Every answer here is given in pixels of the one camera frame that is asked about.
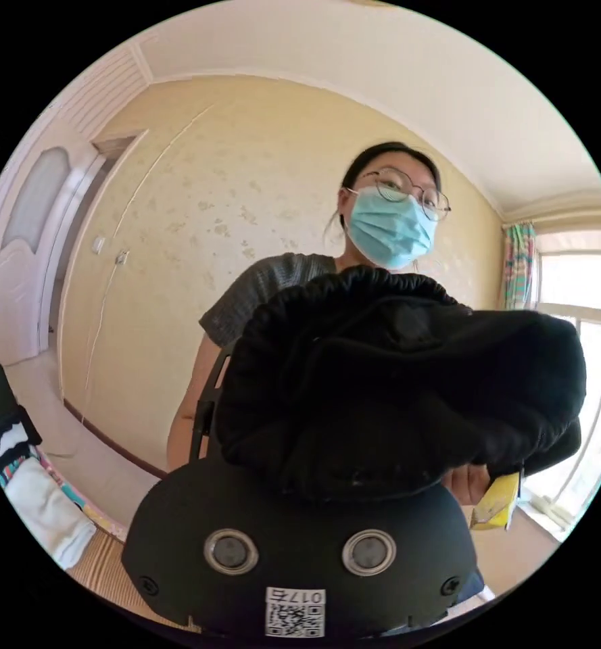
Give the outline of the person's left hand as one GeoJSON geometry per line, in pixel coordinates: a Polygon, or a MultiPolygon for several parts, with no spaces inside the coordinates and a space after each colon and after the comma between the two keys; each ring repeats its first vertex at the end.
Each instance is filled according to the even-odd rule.
{"type": "Polygon", "coordinates": [[[491,477],[485,465],[468,464],[446,473],[441,484],[462,507],[476,506],[489,489],[491,477]]]}

